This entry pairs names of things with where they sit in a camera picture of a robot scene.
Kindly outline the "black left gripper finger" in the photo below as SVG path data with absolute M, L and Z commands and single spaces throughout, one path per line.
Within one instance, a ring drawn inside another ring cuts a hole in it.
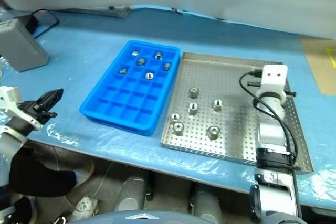
M 55 104 L 57 103 L 39 103 L 39 101 L 37 100 L 35 104 L 35 111 L 48 112 Z
M 39 103 L 57 103 L 63 95 L 63 89 L 55 89 L 44 93 L 39 99 Z

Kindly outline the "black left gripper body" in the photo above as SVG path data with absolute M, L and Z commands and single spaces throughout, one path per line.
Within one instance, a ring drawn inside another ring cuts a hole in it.
M 37 120 L 40 124 L 46 124 L 50 119 L 55 118 L 57 116 L 56 112 L 37 112 L 35 111 L 36 101 L 24 101 L 18 105 L 18 108 L 23 111 L 25 114 L 30 115 L 35 120 Z

